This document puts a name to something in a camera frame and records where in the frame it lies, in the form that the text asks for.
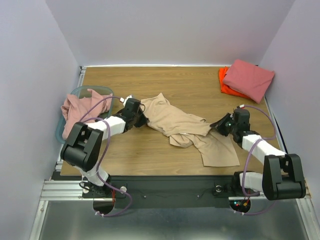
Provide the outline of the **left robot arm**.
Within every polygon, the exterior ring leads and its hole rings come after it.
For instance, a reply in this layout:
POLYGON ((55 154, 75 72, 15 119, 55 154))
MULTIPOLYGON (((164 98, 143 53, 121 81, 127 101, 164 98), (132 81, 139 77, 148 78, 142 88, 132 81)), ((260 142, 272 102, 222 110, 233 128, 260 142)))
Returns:
POLYGON ((112 136, 123 134, 133 127, 140 128, 148 122, 140 100, 129 95, 120 101, 123 108, 115 115, 92 123, 83 118, 76 122, 60 152, 60 158, 79 170, 94 185, 94 191, 100 197, 111 193, 111 184, 107 182, 109 174, 100 167, 102 142, 106 140, 109 145, 112 136))

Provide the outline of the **beige t shirt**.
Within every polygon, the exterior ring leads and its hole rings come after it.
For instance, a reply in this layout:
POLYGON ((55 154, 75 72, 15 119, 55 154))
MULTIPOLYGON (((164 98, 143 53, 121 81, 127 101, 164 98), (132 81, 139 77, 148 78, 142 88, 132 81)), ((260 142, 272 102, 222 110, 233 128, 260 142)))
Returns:
POLYGON ((173 106, 162 93, 142 99, 147 125, 169 138, 180 148, 191 145, 199 151, 205 167, 235 167, 240 165, 236 150, 228 136, 211 128, 205 118, 189 114, 173 106))

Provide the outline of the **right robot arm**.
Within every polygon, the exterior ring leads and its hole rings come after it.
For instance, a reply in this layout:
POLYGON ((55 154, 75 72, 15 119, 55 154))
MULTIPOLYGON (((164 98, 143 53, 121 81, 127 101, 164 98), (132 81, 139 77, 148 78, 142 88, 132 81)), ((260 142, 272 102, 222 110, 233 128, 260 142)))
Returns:
POLYGON ((270 137, 251 130, 249 105, 239 105, 210 127, 220 135, 232 135, 233 141, 248 152, 242 172, 230 182, 235 195, 255 197, 263 194, 268 200, 301 199, 307 189, 301 158, 272 146, 270 137))

